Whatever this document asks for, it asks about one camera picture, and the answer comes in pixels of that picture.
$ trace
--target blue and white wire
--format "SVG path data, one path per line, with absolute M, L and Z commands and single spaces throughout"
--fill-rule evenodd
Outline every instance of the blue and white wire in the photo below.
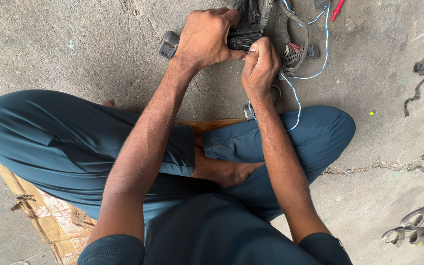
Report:
M 301 107 L 301 105 L 300 105 L 299 98 L 297 97 L 297 94 L 295 93 L 294 86 L 292 86 L 291 82 L 289 82 L 289 80 L 287 80 L 287 78 L 286 78 L 284 75 L 282 75 L 280 72 L 278 72 L 278 74 L 279 74 L 282 78 L 284 78 L 284 80 L 286 80 L 286 81 L 287 81 L 287 83 L 291 86 L 291 88 L 292 88 L 292 92 L 294 93 L 294 96 L 295 96 L 295 100 L 297 100 L 297 105 L 299 106 L 299 113 L 297 114 L 297 122 L 295 123 L 294 127 L 290 128 L 289 130 L 286 130 L 286 131 L 288 132 L 288 131 L 291 131 L 291 130 L 295 129 L 295 128 L 297 127 L 297 124 L 299 124 L 299 120 L 300 120 L 300 113 L 301 113 L 301 111 L 302 111 L 302 107 Z M 251 106 L 250 100 L 248 101 L 248 108 L 250 109 L 251 116 L 253 116 L 253 119 L 254 119 L 256 122 L 258 122 L 258 121 L 256 120 L 256 117 L 254 116 L 254 111 L 253 111 L 253 107 Z
M 326 5 L 325 6 L 325 8 L 322 10 L 322 12 L 320 13 L 320 15 L 318 15 L 317 16 L 317 18 L 315 18 L 314 20 L 312 20 L 312 21 L 310 21 L 310 22 L 308 22 L 307 23 L 307 25 L 312 25 L 315 21 L 317 21 L 322 15 L 323 15 L 323 12 L 325 12 L 325 9 L 329 9 L 329 5 Z
M 323 9 L 323 11 L 325 11 L 325 9 L 327 10 L 327 18 L 326 18 L 326 20 L 325 20 L 325 36 L 326 36 L 326 44 L 325 44 L 325 63 L 323 64 L 323 67 L 322 67 L 322 69 L 318 72 L 318 73 L 316 73 L 316 74 L 314 74 L 314 75 L 312 75 L 312 76 L 310 76 L 310 77 L 294 77 L 294 76 L 289 76 L 290 78 L 292 78 L 292 79 L 300 79 L 300 80 L 302 80 L 302 79 L 310 79 L 310 78 L 314 78 L 315 76 L 317 76 L 317 75 L 320 75 L 320 73 L 323 71 L 323 69 L 325 69 L 325 67 L 327 67 L 327 60 L 328 60 L 328 13 L 329 13 L 329 11 L 330 11 L 330 6 L 329 5 L 327 5 L 324 9 Z M 313 23 L 313 22 L 315 22 L 322 14 L 320 14 L 316 19 L 314 19 L 312 22 L 310 22 L 310 23 Z

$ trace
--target right hand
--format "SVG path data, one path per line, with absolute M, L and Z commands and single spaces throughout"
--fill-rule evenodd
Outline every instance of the right hand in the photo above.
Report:
M 268 37 L 262 37 L 250 47 L 244 58 L 242 85 L 251 103 L 271 95 L 271 82 L 281 67 L 274 46 Z

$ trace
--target shirt sleeve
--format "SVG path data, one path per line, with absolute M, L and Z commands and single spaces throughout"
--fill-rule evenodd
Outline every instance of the shirt sleeve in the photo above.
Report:
M 339 239 L 327 233 L 313 233 L 299 243 L 322 265 L 352 265 L 350 257 L 341 246 Z
M 145 247 L 130 235 L 110 235 L 89 244 L 78 258 L 77 265 L 142 265 Z

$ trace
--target hand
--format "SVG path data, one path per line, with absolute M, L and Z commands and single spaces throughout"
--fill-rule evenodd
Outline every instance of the hand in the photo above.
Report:
M 239 17 L 236 9 L 192 11 L 185 21 L 173 59 L 197 71 L 215 63 L 242 59 L 245 51 L 230 50 L 227 46 L 228 31 L 237 26 Z
M 251 103 L 270 99 L 271 82 L 281 67 L 274 46 L 268 37 L 257 40 L 250 47 L 242 72 L 242 85 Z

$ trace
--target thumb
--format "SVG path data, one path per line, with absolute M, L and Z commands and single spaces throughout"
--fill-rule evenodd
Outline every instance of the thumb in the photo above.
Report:
M 260 56 L 259 53 L 259 44 L 257 42 L 253 43 L 250 47 L 250 51 L 248 52 L 248 55 L 244 58 L 244 67 L 243 71 L 251 73 L 258 63 L 258 58 Z
M 228 55 L 229 60 L 241 60 L 245 58 L 246 51 L 243 50 L 230 50 L 230 54 Z

